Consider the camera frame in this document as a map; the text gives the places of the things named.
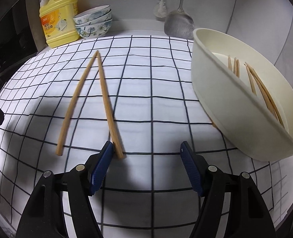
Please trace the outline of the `bamboo chopstick eight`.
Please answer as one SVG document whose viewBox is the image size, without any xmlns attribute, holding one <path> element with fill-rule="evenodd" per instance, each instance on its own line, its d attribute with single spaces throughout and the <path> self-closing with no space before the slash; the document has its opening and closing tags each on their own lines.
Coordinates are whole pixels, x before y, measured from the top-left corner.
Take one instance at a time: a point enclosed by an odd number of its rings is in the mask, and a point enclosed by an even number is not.
<svg viewBox="0 0 293 238">
<path fill-rule="evenodd" d="M 258 77 L 255 70 L 248 63 L 245 63 L 244 65 L 246 66 L 246 69 L 247 69 L 247 74 L 248 74 L 252 93 L 254 93 L 255 95 L 257 94 L 257 92 L 256 92 L 257 89 L 255 87 L 255 84 L 257 84 L 257 87 L 261 93 L 261 96 L 263 97 L 263 100 L 266 104 L 267 109 L 274 115 L 274 117 L 277 120 L 279 120 L 278 110 L 274 107 L 275 103 L 274 103 L 272 97 L 270 96 L 270 93 L 265 88 L 265 85 L 262 83 L 262 81 Z"/>
</svg>

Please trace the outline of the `white bottle brush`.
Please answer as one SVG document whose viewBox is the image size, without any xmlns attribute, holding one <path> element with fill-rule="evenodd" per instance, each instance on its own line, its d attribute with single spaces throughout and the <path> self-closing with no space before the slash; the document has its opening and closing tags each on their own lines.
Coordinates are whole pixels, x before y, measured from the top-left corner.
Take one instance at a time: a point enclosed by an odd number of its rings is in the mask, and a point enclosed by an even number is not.
<svg viewBox="0 0 293 238">
<path fill-rule="evenodd" d="M 168 14 L 165 0 L 160 0 L 159 2 L 157 2 L 153 9 L 153 14 L 159 20 L 165 19 Z"/>
</svg>

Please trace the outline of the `top floral bowl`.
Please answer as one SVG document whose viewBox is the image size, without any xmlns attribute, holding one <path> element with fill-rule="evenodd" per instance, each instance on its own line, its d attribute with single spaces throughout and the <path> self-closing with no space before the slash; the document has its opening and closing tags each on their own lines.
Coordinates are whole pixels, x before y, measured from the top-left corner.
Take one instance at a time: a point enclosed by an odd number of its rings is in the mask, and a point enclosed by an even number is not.
<svg viewBox="0 0 293 238">
<path fill-rule="evenodd" d="M 84 24 L 107 14 L 110 10 L 110 5 L 102 5 L 75 15 L 73 20 L 76 25 Z"/>
</svg>

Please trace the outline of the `white black grid cloth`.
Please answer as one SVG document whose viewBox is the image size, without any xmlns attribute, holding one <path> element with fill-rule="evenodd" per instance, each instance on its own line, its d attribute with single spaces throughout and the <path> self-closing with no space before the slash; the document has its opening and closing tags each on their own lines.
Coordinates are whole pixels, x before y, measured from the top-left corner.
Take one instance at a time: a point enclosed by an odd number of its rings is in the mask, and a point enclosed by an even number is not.
<svg viewBox="0 0 293 238">
<path fill-rule="evenodd" d="M 125 158 L 114 159 L 90 203 L 104 237 L 188 237 L 201 199 L 179 156 L 187 141 L 222 171 L 250 173 L 275 224 L 288 193 L 280 163 L 245 156 L 211 123 L 191 83 L 193 43 L 162 36 L 77 41 L 29 59 L 4 85 L 0 109 L 0 213 L 17 228 L 41 174 L 63 173 L 97 153 L 110 134 L 94 65 L 80 93 L 62 156 L 67 107 L 94 52 L 102 58 Z"/>
</svg>

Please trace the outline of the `bottom floral bowl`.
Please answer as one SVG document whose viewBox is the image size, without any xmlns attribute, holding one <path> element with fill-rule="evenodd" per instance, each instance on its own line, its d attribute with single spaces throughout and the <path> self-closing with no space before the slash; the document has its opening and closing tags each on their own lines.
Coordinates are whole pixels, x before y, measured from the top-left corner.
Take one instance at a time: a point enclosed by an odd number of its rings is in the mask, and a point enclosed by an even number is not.
<svg viewBox="0 0 293 238">
<path fill-rule="evenodd" d="M 104 36 L 109 31 L 112 21 L 113 20 L 110 19 L 93 25 L 76 27 L 76 30 L 79 36 L 84 39 L 99 38 L 100 36 Z"/>
</svg>

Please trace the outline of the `bamboo chopstick three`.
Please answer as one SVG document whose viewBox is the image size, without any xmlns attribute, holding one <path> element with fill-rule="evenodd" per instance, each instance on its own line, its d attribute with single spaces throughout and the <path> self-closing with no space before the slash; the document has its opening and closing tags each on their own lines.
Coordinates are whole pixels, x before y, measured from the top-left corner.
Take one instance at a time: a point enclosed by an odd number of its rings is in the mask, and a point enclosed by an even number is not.
<svg viewBox="0 0 293 238">
<path fill-rule="evenodd" d="M 250 68 L 249 68 L 249 66 L 248 66 L 247 63 L 245 63 L 245 66 L 246 66 L 246 71 L 247 71 L 248 79 L 249 79 L 249 82 L 250 82 L 251 91 L 252 91 L 253 94 L 257 95 L 254 77 L 253 77 L 253 75 L 251 73 L 251 70 L 250 70 Z"/>
</svg>

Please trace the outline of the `middle floral bowl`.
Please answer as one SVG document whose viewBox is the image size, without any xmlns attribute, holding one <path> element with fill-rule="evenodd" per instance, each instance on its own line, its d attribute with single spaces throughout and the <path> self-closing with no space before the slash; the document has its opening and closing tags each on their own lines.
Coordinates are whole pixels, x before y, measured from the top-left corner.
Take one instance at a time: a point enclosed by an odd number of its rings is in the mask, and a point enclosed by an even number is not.
<svg viewBox="0 0 293 238">
<path fill-rule="evenodd" d="M 75 27 L 85 27 L 85 26 L 88 26 L 88 25 L 94 25 L 94 24 L 97 24 L 97 23 L 102 23 L 102 22 L 105 22 L 105 21 L 108 21 L 112 19 L 112 11 L 106 13 L 105 15 L 97 18 L 97 19 L 94 19 L 92 21 L 89 21 L 87 23 L 83 23 L 83 24 L 76 24 Z"/>
</svg>

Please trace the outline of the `bamboo chopstick ten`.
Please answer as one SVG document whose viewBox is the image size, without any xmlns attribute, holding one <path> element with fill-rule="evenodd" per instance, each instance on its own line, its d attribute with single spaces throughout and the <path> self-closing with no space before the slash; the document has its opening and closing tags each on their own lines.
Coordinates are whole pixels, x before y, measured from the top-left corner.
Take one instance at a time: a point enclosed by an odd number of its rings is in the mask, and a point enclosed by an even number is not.
<svg viewBox="0 0 293 238">
<path fill-rule="evenodd" d="M 236 60 L 236 76 L 239 78 L 239 59 Z"/>
</svg>

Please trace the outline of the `bamboo chopstick seven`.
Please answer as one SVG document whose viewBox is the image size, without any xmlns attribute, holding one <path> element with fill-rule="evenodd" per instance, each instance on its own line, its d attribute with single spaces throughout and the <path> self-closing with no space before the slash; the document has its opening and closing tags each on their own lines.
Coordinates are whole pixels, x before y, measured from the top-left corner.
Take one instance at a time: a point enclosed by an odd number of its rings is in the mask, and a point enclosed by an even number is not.
<svg viewBox="0 0 293 238">
<path fill-rule="evenodd" d="M 268 89 L 266 88 L 265 84 L 261 81 L 260 77 L 257 75 L 256 71 L 252 68 L 252 66 L 250 66 L 248 64 L 251 73 L 261 91 L 261 94 L 263 95 L 263 99 L 265 100 L 266 106 L 269 109 L 269 111 L 274 115 L 274 117 L 280 122 L 280 124 L 282 125 L 282 127 L 284 127 L 284 123 L 282 120 L 282 117 L 280 115 L 280 112 L 272 98 L 272 96 L 270 95 Z"/>
</svg>

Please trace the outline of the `floral bowl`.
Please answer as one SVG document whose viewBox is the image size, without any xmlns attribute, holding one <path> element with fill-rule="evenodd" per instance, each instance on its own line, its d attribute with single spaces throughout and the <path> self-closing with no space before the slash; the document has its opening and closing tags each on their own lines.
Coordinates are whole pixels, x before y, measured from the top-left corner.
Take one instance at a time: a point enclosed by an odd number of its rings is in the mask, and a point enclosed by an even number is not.
<svg viewBox="0 0 293 238">
<path fill-rule="evenodd" d="M 108 21 L 112 19 L 112 11 L 106 13 L 105 15 L 97 18 L 97 19 L 94 19 L 92 21 L 89 21 L 87 23 L 83 23 L 83 24 L 76 24 L 75 27 L 85 27 L 85 26 L 88 26 L 88 25 L 94 25 L 94 24 L 97 24 L 97 23 L 102 23 L 102 22 L 105 22 L 105 21 Z"/>
<path fill-rule="evenodd" d="M 110 5 L 102 5 L 75 15 L 73 20 L 76 25 L 84 24 L 107 14 L 110 10 Z"/>
<path fill-rule="evenodd" d="M 79 36 L 84 39 L 99 38 L 100 36 L 104 36 L 109 31 L 112 21 L 113 20 L 110 19 L 93 25 L 76 27 L 76 30 Z"/>
</svg>

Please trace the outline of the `bamboo chopstick two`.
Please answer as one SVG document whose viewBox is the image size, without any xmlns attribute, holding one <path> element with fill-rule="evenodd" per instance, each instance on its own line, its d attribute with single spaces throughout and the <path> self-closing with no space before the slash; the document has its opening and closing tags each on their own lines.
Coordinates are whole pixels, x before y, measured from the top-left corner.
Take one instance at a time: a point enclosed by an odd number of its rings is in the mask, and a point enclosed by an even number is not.
<svg viewBox="0 0 293 238">
<path fill-rule="evenodd" d="M 233 72 L 237 76 L 237 58 L 234 58 Z"/>
</svg>

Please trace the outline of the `bamboo chopstick four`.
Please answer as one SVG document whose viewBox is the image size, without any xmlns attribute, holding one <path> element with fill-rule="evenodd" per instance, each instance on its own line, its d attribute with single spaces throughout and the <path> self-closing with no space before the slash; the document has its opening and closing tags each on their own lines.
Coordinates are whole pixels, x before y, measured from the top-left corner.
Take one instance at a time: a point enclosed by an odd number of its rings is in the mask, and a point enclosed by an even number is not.
<svg viewBox="0 0 293 238">
<path fill-rule="evenodd" d="M 67 108 L 64 120 L 63 120 L 63 124 L 62 124 L 62 128 L 60 130 L 60 134 L 59 134 L 59 138 L 58 138 L 58 143 L 57 143 L 57 147 L 56 147 L 56 155 L 57 156 L 62 156 L 63 155 L 63 147 L 66 141 L 66 137 L 67 137 L 67 133 L 69 130 L 69 126 L 70 126 L 70 121 L 71 121 L 71 117 L 73 116 L 74 110 L 75 110 L 75 106 L 78 100 L 78 97 L 81 93 L 81 90 L 83 88 L 84 82 L 90 72 L 90 69 L 95 61 L 95 58 L 97 57 L 97 53 L 98 51 L 96 51 L 92 58 L 90 59 L 90 62 L 88 63 L 87 67 L 85 68 L 78 84 L 77 87 L 73 93 L 73 96 L 71 98 L 71 101 L 69 103 L 69 106 Z"/>
</svg>

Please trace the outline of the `steel spatula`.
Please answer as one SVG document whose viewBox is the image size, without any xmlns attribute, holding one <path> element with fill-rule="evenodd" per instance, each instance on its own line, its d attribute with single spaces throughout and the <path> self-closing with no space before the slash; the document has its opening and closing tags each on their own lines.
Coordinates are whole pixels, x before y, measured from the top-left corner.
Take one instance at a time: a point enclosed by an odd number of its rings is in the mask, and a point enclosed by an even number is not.
<svg viewBox="0 0 293 238">
<path fill-rule="evenodd" d="M 167 36 L 193 40 L 194 21 L 183 9 L 184 0 L 179 7 L 171 11 L 165 18 L 164 33 Z"/>
</svg>

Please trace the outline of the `bamboo chopstick one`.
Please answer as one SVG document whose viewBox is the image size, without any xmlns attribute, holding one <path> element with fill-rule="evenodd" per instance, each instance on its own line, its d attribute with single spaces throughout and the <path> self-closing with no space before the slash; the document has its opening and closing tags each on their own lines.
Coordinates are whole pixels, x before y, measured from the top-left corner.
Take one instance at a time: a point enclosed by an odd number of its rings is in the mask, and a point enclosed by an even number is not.
<svg viewBox="0 0 293 238">
<path fill-rule="evenodd" d="M 230 69 L 231 71 L 233 71 L 232 63 L 231 63 L 231 56 L 230 55 L 228 55 L 228 69 Z"/>
</svg>

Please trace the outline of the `cream round tray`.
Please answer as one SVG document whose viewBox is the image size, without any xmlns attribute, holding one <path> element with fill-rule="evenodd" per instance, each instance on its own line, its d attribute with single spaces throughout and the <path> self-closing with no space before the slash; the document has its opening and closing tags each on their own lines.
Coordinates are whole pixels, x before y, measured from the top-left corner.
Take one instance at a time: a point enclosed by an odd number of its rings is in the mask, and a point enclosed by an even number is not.
<svg viewBox="0 0 293 238">
<path fill-rule="evenodd" d="M 267 58 L 246 43 L 216 30 L 194 30 L 192 86 L 218 129 L 247 156 L 276 161 L 293 155 L 293 89 Z M 239 59 L 239 78 L 228 69 L 228 55 Z M 250 88 L 247 62 L 272 96 L 284 127 L 267 109 L 255 84 Z"/>
</svg>

